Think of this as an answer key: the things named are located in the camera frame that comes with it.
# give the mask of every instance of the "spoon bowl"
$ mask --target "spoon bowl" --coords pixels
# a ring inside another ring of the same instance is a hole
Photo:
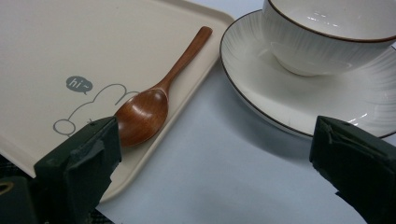
[[[169,89],[172,81],[195,58],[211,34],[211,28],[202,27],[159,83],[133,96],[116,112],[122,147],[143,143],[161,129],[168,115]]]

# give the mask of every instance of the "speech bubble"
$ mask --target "speech bubble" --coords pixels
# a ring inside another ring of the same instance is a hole
[[[92,90],[92,83],[85,79],[85,77],[69,77],[66,80],[66,87],[70,91],[84,92]]]

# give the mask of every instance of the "table surface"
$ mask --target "table surface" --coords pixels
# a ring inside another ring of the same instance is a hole
[[[237,19],[263,1],[192,2]],[[247,108],[218,62],[137,179],[97,209],[123,224],[365,223],[312,168],[310,145]]]

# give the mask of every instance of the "ceramic cup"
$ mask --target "ceramic cup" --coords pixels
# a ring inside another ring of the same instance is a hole
[[[262,16],[272,53],[302,76],[344,74],[396,41],[394,0],[265,0]]]

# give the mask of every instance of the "tray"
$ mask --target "tray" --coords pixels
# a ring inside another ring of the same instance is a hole
[[[177,0],[1,1],[0,153],[30,176],[44,155],[156,84],[203,25],[213,34],[175,80],[163,129],[122,149],[102,201],[137,176],[219,57],[233,19]]]

